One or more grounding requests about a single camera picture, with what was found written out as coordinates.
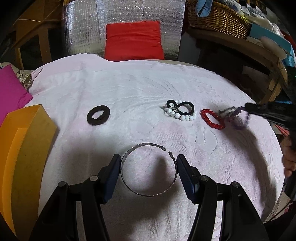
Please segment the person's right hand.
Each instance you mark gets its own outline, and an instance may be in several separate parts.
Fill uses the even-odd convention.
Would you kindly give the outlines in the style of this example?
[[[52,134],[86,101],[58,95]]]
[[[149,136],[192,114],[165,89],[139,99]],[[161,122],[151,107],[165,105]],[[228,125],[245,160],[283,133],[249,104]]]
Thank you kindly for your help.
[[[284,166],[285,177],[290,177],[293,171],[296,170],[296,155],[295,151],[292,150],[292,141],[290,136],[285,137],[280,144],[282,150],[282,163]]]

